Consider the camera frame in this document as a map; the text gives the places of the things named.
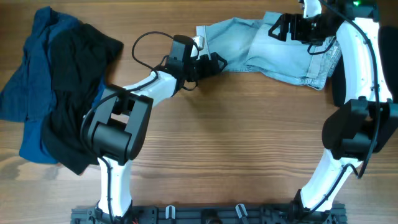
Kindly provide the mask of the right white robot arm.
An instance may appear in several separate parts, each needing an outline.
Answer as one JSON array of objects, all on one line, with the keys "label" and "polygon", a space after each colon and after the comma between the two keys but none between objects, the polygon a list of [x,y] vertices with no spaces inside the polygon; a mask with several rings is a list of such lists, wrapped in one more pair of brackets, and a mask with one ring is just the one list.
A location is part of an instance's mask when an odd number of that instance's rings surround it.
[{"label": "right white robot arm", "polygon": [[320,45],[328,37],[343,56],[344,102],[324,123],[322,158],[290,203],[288,218],[311,220],[325,213],[350,174],[362,178],[373,154],[397,129],[397,102],[379,51],[375,1],[304,1],[302,14],[283,14],[270,37]]}]

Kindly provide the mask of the light blue denim shorts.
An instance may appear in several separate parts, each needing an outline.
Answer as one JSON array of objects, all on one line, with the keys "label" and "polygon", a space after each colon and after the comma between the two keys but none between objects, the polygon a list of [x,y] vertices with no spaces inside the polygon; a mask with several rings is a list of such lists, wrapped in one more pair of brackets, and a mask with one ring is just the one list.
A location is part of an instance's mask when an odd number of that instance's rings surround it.
[{"label": "light blue denim shorts", "polygon": [[261,72],[291,85],[323,89],[341,58],[339,43],[329,37],[321,46],[310,47],[297,40],[274,39],[268,31],[279,17],[278,12],[266,12],[262,19],[234,17],[198,26],[197,35],[205,40],[200,53],[217,53],[228,63],[226,72]]}]

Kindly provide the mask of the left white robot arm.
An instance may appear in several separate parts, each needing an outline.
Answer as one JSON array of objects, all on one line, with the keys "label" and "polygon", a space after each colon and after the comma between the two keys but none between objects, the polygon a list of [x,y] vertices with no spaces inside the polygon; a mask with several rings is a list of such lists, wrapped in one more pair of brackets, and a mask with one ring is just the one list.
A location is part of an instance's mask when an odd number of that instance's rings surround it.
[{"label": "left white robot arm", "polygon": [[72,223],[135,223],[130,172],[147,134],[153,107],[173,97],[185,82],[221,73],[227,61],[218,55],[166,55],[142,81],[106,87],[102,99],[82,122],[84,146],[101,169],[101,197],[94,207],[74,209]]}]

